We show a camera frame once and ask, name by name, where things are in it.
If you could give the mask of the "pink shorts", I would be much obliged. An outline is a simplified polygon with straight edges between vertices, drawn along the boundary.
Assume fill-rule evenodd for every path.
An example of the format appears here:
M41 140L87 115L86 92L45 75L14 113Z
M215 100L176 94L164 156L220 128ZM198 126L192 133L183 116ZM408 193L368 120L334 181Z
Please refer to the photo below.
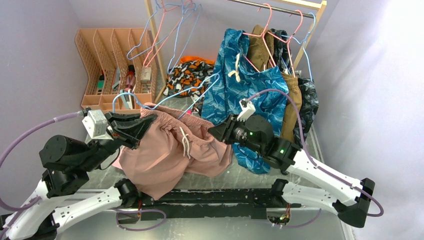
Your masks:
M213 123L182 110L148 102L141 117L156 115L136 149L123 147L113 167L124 172L136 188L159 200L192 173L213 178L232 162L230 145L216 140Z

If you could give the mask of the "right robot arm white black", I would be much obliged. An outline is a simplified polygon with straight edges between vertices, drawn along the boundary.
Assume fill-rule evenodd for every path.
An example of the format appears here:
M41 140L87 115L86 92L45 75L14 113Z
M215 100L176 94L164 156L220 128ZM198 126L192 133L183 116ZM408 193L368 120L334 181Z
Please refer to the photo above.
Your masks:
M319 186L322 193L312 195L313 201L330 201L329 206L344 223L363 228L369 213L375 182L357 179L315 160L298 145L275 135L273 126L264 117L252 115L238 120L236 115L208 132L219 142L239 144L258 154L272 168L300 176Z

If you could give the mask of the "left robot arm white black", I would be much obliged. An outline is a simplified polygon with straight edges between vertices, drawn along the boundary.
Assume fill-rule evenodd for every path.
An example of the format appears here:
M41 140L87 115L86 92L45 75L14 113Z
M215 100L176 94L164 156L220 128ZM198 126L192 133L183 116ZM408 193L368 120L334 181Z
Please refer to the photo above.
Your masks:
M52 136L39 152L44 173L30 197L20 207L7 208L0 218L4 240L54 240L72 225L113 208L132 208L139 199L136 186L121 179L103 192L80 202L62 206L89 181L89 172L122 147L137 149L157 119L155 114L120 114L87 108L61 115L48 125L82 117L91 140L83 142L64 135Z

